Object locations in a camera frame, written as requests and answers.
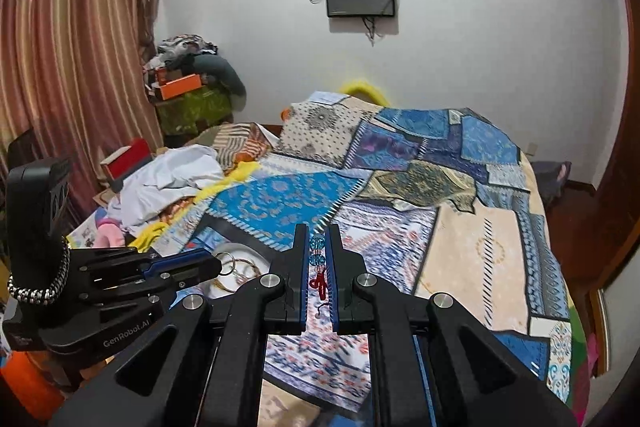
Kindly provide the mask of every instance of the orange cloth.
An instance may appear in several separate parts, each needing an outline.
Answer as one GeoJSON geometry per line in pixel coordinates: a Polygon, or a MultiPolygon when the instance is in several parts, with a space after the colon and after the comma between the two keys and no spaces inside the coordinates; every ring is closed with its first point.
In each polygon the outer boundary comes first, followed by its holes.
{"type": "Polygon", "coordinates": [[[39,422],[48,422],[65,400],[26,353],[14,351],[0,373],[22,406],[39,422]]]}

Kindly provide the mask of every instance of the yellow cloth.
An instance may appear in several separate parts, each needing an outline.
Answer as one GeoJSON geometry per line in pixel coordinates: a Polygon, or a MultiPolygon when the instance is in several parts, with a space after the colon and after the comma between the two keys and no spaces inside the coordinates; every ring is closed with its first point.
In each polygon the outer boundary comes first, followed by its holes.
{"type": "MultiPolygon", "coordinates": [[[[233,183],[245,181],[245,179],[247,179],[258,167],[258,162],[240,162],[238,167],[229,172],[224,179],[200,190],[193,198],[193,203],[198,203],[206,198],[215,196],[233,183]]],[[[191,205],[178,212],[174,216],[174,219],[172,219],[172,223],[178,221],[178,219],[180,219],[190,207],[191,205]]],[[[153,242],[160,237],[162,232],[164,232],[168,227],[169,224],[167,223],[151,223],[150,225],[147,225],[142,232],[140,232],[140,235],[135,240],[129,243],[129,246],[138,248],[139,252],[145,252],[151,248],[153,242]]]]}

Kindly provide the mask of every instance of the bed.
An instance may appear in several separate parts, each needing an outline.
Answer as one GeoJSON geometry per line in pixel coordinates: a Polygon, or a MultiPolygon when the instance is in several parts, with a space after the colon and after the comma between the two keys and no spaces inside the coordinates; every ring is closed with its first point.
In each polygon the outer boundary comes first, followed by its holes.
{"type": "MultiPolygon", "coordinates": [[[[368,271],[406,293],[452,294],[581,423],[584,332],[549,247],[532,169],[508,136],[468,108],[395,109],[326,92],[286,115],[279,141],[241,164],[246,175],[193,204],[153,248],[168,256],[238,243],[268,264],[290,248],[296,223],[315,232],[337,223],[368,271]]],[[[243,133],[233,124],[212,143],[231,167],[247,149],[243,133]]],[[[306,332],[269,340],[260,425],[366,423],[367,339],[333,334],[318,292],[309,292],[306,332]]]]}

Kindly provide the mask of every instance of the orange box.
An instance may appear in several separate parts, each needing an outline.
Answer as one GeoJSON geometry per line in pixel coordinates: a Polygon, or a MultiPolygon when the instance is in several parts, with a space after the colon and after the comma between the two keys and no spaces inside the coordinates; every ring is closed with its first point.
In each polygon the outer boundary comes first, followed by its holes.
{"type": "Polygon", "coordinates": [[[174,96],[178,96],[184,92],[193,91],[202,87],[202,79],[199,74],[190,74],[178,80],[172,80],[164,84],[164,86],[156,87],[156,97],[160,100],[169,100],[174,96]]]}

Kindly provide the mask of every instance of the white wall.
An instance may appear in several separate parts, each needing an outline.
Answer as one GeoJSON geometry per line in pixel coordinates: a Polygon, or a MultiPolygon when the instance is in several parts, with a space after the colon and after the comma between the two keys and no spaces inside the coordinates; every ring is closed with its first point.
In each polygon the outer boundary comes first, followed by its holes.
{"type": "Polygon", "coordinates": [[[604,292],[611,348],[610,370],[591,379],[587,422],[602,408],[625,376],[640,347],[640,253],[636,253],[604,292]]]}
{"type": "Polygon", "coordinates": [[[248,89],[238,120],[278,123],[315,89],[366,79],[395,107],[464,107],[591,182],[620,79],[618,0],[399,0],[374,47],[308,0],[162,0],[156,37],[216,42],[248,89]]]}

